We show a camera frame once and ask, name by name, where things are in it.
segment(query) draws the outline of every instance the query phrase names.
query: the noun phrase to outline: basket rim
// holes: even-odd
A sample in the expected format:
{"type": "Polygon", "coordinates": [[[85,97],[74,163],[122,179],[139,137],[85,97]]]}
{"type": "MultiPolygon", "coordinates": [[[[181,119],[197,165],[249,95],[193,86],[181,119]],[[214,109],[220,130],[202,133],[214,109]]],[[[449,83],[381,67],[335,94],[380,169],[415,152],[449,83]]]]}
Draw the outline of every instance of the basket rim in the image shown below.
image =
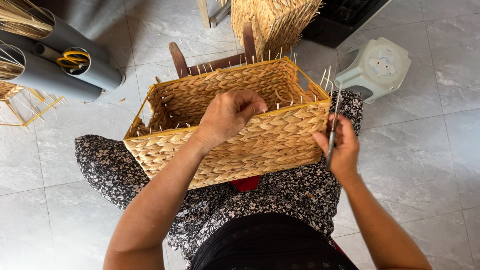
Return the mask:
{"type": "MultiPolygon", "coordinates": [[[[230,71],[235,71],[235,70],[239,70],[239,69],[245,69],[245,68],[255,67],[255,66],[259,66],[259,65],[265,65],[265,64],[268,64],[268,63],[274,63],[274,62],[278,62],[278,61],[281,61],[281,60],[287,60],[287,62],[291,63],[298,71],[300,71],[303,74],[303,76],[305,76],[305,78],[309,81],[309,83],[313,87],[317,88],[318,92],[321,93],[325,99],[310,102],[310,103],[300,104],[300,105],[297,105],[297,106],[284,107],[284,108],[281,108],[281,109],[278,109],[278,110],[271,110],[271,111],[268,111],[268,112],[265,112],[265,113],[257,114],[255,116],[253,116],[252,119],[263,117],[263,116],[266,116],[266,115],[274,115],[274,114],[281,113],[281,112],[284,112],[284,111],[297,109],[297,108],[302,108],[302,107],[315,105],[315,104],[321,104],[321,103],[325,103],[325,102],[330,101],[330,96],[327,94],[327,92],[325,92],[325,90],[320,85],[318,85],[314,81],[312,81],[310,79],[310,77],[307,76],[294,62],[292,62],[288,56],[284,55],[283,58],[278,58],[278,59],[274,59],[274,60],[270,60],[270,61],[261,61],[261,62],[257,62],[257,63],[254,63],[254,64],[249,64],[249,65],[239,66],[239,67],[234,67],[234,68],[226,68],[226,69],[217,68],[217,69],[215,69],[215,71],[211,71],[211,72],[208,72],[208,73],[203,73],[203,74],[199,74],[199,75],[195,75],[195,76],[187,76],[187,77],[183,77],[183,78],[180,78],[180,79],[176,79],[176,80],[172,80],[172,81],[166,81],[166,82],[151,85],[149,87],[147,96],[145,97],[137,115],[133,119],[133,122],[130,124],[130,128],[132,128],[135,125],[134,123],[137,123],[137,121],[139,119],[139,116],[140,116],[140,113],[142,113],[142,111],[144,109],[144,106],[145,106],[145,104],[148,100],[148,97],[150,96],[150,94],[152,93],[152,90],[154,89],[153,86],[170,85],[170,84],[173,84],[173,83],[176,83],[176,82],[181,82],[181,81],[185,81],[185,80],[191,80],[191,79],[195,79],[195,78],[206,77],[206,76],[208,76],[208,75],[210,75],[214,72],[230,72],[230,71]]],[[[145,138],[151,138],[151,137],[161,137],[161,136],[180,133],[180,132],[185,132],[185,131],[193,131],[193,130],[196,130],[197,127],[198,126],[176,128],[176,129],[170,130],[170,131],[156,132],[154,134],[148,134],[148,135],[137,136],[137,137],[129,137],[128,135],[130,133],[130,130],[127,130],[127,132],[125,133],[125,136],[123,137],[123,141],[131,141],[131,140],[134,140],[134,139],[145,139],[145,138]]]]}

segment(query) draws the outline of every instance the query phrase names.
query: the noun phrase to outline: black appliance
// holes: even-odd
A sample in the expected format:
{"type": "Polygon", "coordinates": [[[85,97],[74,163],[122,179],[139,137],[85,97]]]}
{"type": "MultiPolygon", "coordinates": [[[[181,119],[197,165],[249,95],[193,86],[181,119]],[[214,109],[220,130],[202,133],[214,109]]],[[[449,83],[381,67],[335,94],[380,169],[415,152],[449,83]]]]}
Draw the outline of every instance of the black appliance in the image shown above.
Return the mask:
{"type": "Polygon", "coordinates": [[[391,0],[325,0],[303,37],[337,48],[391,0]]]}

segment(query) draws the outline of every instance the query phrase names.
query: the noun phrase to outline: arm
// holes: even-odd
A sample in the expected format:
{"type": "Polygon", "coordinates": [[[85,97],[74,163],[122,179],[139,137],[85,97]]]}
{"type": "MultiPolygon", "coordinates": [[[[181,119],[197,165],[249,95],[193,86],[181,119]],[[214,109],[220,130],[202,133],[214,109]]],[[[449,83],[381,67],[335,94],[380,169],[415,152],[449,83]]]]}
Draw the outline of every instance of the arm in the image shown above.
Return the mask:
{"type": "MultiPolygon", "coordinates": [[[[352,123],[338,116],[336,147],[332,154],[332,172],[345,189],[360,232],[378,269],[431,270],[424,254],[412,238],[382,208],[357,174],[359,143],[352,123]]],[[[324,153],[328,139],[321,133],[313,138],[324,153]]]]}
{"type": "Polygon", "coordinates": [[[210,150],[242,130],[250,118],[267,109],[251,90],[218,94],[197,130],[123,212],[103,268],[162,269],[162,241],[200,162],[210,150]]]}

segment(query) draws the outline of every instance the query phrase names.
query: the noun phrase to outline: wrist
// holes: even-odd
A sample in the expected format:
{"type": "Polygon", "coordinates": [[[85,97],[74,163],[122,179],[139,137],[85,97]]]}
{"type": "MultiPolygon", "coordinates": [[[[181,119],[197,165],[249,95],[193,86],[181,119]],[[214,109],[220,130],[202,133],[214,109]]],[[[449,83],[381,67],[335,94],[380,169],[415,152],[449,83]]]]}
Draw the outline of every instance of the wrist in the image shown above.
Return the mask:
{"type": "Polygon", "coordinates": [[[336,178],[347,193],[360,186],[365,186],[361,176],[356,171],[348,175],[337,176],[336,178]]]}
{"type": "Polygon", "coordinates": [[[196,132],[187,140],[184,147],[192,151],[194,154],[201,155],[202,158],[206,157],[208,153],[213,149],[208,142],[196,135],[196,132]]]}

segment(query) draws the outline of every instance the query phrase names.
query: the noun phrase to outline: scissors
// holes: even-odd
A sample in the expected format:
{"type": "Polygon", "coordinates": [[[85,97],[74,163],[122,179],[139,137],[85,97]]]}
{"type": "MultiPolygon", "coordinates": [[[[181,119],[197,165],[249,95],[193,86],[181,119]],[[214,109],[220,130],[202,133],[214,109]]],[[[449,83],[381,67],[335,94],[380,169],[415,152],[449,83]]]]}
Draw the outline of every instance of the scissors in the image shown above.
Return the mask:
{"type": "Polygon", "coordinates": [[[340,103],[342,102],[342,94],[341,94],[341,87],[338,89],[338,95],[336,97],[336,104],[335,104],[335,116],[332,121],[332,130],[330,131],[330,138],[328,140],[328,154],[327,154],[327,169],[330,169],[330,165],[332,165],[332,154],[333,148],[335,146],[335,129],[336,129],[336,121],[338,118],[338,108],[340,108],[340,103]]]}
{"type": "Polygon", "coordinates": [[[79,51],[79,50],[66,51],[66,52],[63,53],[63,57],[58,57],[57,58],[57,64],[62,66],[62,67],[66,67],[66,68],[81,68],[79,66],[80,64],[83,64],[83,66],[86,66],[86,65],[89,64],[89,62],[90,62],[90,56],[88,55],[88,53],[83,52],[83,51],[79,51]],[[85,56],[86,59],[70,56],[71,54],[80,54],[80,55],[85,56]],[[68,61],[68,62],[73,63],[74,65],[64,64],[61,61],[68,61]]]}

